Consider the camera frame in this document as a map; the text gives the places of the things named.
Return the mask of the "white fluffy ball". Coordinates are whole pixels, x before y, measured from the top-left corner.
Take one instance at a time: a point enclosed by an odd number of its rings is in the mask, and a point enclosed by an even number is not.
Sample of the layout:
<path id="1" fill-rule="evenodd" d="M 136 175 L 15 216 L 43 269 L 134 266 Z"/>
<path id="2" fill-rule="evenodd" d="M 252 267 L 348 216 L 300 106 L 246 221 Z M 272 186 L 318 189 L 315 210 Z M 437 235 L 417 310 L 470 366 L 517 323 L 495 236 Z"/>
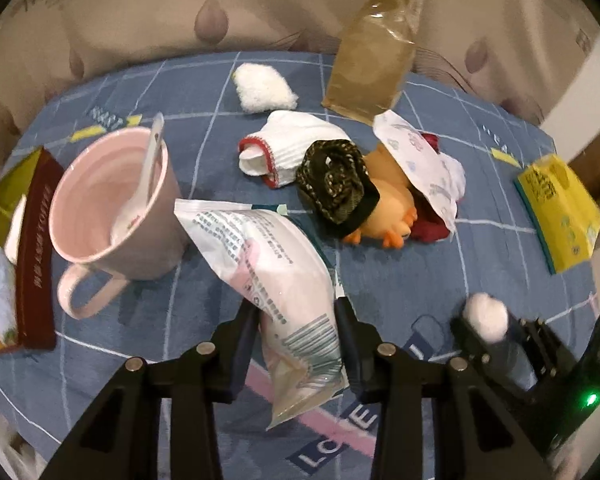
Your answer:
<path id="1" fill-rule="evenodd" d="M 506 305 L 485 292 L 477 292 L 466 300 L 463 318 L 487 344 L 502 341 L 508 331 Z"/>

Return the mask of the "red white cloth bag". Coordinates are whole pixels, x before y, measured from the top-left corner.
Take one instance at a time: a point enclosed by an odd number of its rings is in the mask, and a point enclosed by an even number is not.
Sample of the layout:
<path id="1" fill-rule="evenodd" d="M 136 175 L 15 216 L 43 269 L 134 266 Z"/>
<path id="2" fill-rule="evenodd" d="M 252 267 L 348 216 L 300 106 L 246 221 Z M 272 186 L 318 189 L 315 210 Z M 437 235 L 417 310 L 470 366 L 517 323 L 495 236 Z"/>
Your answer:
<path id="1" fill-rule="evenodd" d="M 407 171 L 407 177 L 410 181 L 413 181 L 413 176 L 416 176 L 418 182 L 425 182 L 424 170 L 433 169 L 436 174 L 439 183 L 442 185 L 445 197 L 448 202 L 451 200 L 457 200 L 455 192 L 452 190 L 452 174 L 451 166 L 444 158 L 444 154 L 441 154 L 438 150 L 438 137 L 435 134 L 425 132 L 423 134 L 411 129 L 408 133 L 410 138 L 410 157 L 417 159 L 426 158 L 425 165 L 419 162 L 409 162 L 410 169 Z M 414 185 L 411 186 L 416 188 L 416 209 L 418 211 L 418 218 L 415 220 L 414 226 L 412 226 L 412 237 L 414 240 L 422 243 L 433 243 L 438 240 L 443 240 L 450 235 L 450 230 L 445 224 L 443 217 L 438 215 L 437 209 L 431 206 L 428 196 L 422 194 L 422 187 Z"/>

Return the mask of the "orange rubber toy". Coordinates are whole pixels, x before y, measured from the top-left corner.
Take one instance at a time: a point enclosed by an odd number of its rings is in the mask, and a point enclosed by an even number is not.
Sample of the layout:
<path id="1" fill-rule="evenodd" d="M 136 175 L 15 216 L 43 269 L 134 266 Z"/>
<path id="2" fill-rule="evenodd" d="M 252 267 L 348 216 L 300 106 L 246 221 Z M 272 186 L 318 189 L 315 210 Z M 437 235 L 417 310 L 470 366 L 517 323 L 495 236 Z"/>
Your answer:
<path id="1" fill-rule="evenodd" d="M 363 156 L 368 175 L 379 192 L 370 216 L 343 243 L 358 245 L 363 237 L 381 240 L 383 248 L 400 249 L 418 218 L 411 182 L 384 144 Z"/>

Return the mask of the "white printed hygiene pouch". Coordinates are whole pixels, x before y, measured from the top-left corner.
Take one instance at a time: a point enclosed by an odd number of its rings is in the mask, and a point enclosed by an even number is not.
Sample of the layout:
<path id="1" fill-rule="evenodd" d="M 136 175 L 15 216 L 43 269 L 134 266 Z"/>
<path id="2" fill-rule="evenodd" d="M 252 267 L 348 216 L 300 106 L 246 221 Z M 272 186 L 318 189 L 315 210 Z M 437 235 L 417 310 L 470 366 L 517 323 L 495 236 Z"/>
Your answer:
<path id="1" fill-rule="evenodd" d="M 466 191 L 462 164 L 438 153 L 418 130 L 392 110 L 374 117 L 373 133 L 412 187 L 454 233 L 457 203 Z"/>

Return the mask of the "light blue towel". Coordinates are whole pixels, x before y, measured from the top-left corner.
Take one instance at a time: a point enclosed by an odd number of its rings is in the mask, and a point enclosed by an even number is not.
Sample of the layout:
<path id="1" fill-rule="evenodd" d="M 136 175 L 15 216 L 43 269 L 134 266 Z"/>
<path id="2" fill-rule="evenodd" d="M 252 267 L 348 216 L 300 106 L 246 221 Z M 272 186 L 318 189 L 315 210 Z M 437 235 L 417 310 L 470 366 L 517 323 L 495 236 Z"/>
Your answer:
<path id="1" fill-rule="evenodd" d="M 16 269 L 0 246 L 0 341 L 3 346 L 17 342 Z"/>

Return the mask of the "white green wet-wipes pack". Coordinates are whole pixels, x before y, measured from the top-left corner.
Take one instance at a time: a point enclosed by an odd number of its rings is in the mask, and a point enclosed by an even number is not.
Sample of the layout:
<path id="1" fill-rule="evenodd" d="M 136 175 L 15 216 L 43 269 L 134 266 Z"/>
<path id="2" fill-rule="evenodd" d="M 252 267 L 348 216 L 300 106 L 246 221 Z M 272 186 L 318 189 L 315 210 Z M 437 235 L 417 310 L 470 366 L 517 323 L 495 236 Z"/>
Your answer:
<path id="1" fill-rule="evenodd" d="M 346 388 L 334 272 L 285 206 L 177 200 L 174 214 L 216 276 L 261 312 L 272 426 Z"/>

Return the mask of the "white red-trim glove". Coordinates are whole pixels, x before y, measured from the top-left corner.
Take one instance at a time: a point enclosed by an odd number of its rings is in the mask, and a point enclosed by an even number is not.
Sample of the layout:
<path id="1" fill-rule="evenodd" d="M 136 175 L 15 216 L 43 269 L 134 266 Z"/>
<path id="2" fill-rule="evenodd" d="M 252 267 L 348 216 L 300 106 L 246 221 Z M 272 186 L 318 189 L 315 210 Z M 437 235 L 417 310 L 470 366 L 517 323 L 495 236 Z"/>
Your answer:
<path id="1" fill-rule="evenodd" d="M 304 154 L 316 141 L 347 140 L 340 127 L 314 115 L 274 110 L 265 125 L 239 141 L 238 167 L 249 177 L 261 177 L 270 188 L 294 182 Z"/>

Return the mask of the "yellow tissue pack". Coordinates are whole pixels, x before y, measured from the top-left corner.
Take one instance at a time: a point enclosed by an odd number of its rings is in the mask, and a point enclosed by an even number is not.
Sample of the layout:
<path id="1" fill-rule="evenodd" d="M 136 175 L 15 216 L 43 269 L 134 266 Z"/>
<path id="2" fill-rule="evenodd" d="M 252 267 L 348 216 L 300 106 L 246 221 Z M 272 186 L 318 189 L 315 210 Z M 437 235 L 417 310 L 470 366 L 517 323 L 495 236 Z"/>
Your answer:
<path id="1" fill-rule="evenodd" d="M 538 231 L 551 274 L 591 259 L 600 234 L 600 207 L 556 154 L 532 162 L 515 180 Z"/>

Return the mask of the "white plastic spoon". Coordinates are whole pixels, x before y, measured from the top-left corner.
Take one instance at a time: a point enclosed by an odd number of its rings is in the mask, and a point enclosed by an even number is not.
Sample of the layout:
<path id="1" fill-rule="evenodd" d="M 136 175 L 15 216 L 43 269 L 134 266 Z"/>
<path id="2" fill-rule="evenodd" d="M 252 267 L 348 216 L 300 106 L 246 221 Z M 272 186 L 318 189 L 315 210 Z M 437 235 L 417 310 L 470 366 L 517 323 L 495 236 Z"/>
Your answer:
<path id="1" fill-rule="evenodd" d="M 137 224 L 148 206 L 151 196 L 151 185 L 154 180 L 155 164 L 161 151 L 163 128 L 163 114 L 157 113 L 151 124 L 149 140 L 137 187 L 129 200 L 121 207 L 111 227 L 110 243 L 113 245 L 126 237 L 126 234 Z"/>

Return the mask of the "pink ceramic mug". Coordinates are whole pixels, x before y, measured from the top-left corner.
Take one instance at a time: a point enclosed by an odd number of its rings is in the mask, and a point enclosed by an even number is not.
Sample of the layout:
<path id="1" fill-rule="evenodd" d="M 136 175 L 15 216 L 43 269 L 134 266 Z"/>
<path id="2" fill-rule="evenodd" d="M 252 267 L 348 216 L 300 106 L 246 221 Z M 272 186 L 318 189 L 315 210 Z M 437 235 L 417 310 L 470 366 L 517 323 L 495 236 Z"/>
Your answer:
<path id="1" fill-rule="evenodd" d="M 161 278 L 184 255 L 187 236 L 174 214 L 181 190 L 166 144 L 140 218 L 120 240 L 111 239 L 120 210 L 140 182 L 149 139 L 146 127 L 102 136 L 71 163 L 56 188 L 50 239 L 69 263 L 57 298 L 76 320 L 97 314 L 132 281 Z"/>

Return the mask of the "red gold tin box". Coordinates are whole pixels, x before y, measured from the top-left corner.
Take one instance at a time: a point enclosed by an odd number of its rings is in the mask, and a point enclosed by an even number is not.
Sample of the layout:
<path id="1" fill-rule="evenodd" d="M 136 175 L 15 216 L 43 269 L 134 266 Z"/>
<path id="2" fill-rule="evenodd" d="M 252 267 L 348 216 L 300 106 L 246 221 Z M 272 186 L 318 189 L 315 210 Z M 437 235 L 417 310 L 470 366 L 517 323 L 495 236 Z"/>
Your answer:
<path id="1" fill-rule="evenodd" d="M 59 162 L 37 148 L 0 180 L 0 246 L 4 249 L 12 215 L 27 196 L 16 269 L 17 342 L 0 353 L 55 348 L 52 299 L 52 242 L 48 232 L 50 203 L 62 176 Z"/>

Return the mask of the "kraft paper snack bag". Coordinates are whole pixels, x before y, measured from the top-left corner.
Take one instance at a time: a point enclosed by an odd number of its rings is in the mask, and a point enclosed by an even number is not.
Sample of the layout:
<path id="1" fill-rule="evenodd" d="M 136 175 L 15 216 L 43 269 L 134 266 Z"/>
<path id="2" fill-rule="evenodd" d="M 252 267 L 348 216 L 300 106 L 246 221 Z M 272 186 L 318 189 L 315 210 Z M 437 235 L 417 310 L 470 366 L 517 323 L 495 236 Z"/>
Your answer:
<path id="1" fill-rule="evenodd" d="M 323 106 L 371 125 L 396 104 L 426 0 L 368 0 L 344 29 Z"/>

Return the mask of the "beige leaf-print curtain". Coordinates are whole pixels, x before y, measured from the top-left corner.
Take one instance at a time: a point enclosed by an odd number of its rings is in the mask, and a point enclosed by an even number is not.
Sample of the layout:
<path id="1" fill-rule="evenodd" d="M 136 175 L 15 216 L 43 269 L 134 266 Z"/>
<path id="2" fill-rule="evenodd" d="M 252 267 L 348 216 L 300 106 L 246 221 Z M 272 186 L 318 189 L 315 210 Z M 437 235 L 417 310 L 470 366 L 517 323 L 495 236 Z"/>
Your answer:
<path id="1" fill-rule="evenodd" d="M 40 109 L 110 70 L 185 53 L 334 53 L 367 0 L 0 0 L 0 169 Z M 417 73 L 539 124 L 600 26 L 581 0 L 422 0 Z"/>

